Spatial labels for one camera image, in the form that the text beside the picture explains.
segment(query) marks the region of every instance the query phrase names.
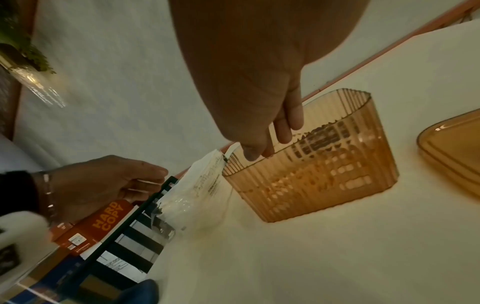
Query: white tablecloth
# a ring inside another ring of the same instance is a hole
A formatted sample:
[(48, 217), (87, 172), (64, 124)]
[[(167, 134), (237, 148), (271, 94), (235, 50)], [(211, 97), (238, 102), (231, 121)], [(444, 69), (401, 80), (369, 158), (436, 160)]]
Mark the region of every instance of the white tablecloth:
[(413, 38), (333, 85), (372, 93), (398, 183), (274, 224), (235, 194), (222, 225), (175, 237), (160, 255), (148, 276), (161, 303), (480, 302), (480, 200), (416, 146), (423, 129), (480, 107), (479, 54), (480, 22), (469, 22)]

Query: table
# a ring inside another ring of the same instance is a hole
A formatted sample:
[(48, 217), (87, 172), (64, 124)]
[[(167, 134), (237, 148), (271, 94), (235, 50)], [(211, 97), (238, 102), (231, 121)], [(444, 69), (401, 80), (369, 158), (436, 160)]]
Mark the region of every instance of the table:
[(266, 224), (175, 237), (148, 276), (161, 303), (478, 303), (480, 200), (432, 170), (417, 135), (480, 107), (480, 22), (415, 37), (328, 90), (372, 93), (400, 178), (384, 193)]

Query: sleeve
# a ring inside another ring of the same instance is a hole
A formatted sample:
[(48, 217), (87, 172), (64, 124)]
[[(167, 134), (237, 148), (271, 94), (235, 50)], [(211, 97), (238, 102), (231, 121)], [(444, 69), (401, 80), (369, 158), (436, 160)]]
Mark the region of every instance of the sleeve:
[(37, 187), (25, 171), (0, 174), (0, 195), (0, 216), (19, 211), (40, 213)]

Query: hand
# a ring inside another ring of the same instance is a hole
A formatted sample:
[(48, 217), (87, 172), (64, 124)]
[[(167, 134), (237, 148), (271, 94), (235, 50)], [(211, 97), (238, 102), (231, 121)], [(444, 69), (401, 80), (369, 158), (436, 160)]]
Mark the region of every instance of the hand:
[[(167, 174), (166, 169), (146, 162), (106, 156), (50, 172), (51, 200), (58, 220), (78, 221), (117, 199), (147, 200), (160, 191)], [(43, 178), (34, 174), (33, 179), (40, 195), (40, 209), (45, 211), (48, 201)]]
[(221, 133), (249, 160), (303, 126), (300, 72), (336, 48), (369, 0), (170, 0), (181, 51)]

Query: bracelet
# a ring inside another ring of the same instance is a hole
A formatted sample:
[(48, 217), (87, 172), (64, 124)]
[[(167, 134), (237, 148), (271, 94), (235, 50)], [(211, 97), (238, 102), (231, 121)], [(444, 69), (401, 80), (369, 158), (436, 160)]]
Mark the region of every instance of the bracelet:
[(55, 208), (54, 200), (52, 199), (52, 193), (54, 192), (52, 189), (51, 180), (52, 177), (45, 171), (40, 172), (42, 179), (43, 179), (43, 190), (46, 196), (46, 214), (48, 216), (48, 222), (50, 225), (57, 223), (57, 209)]

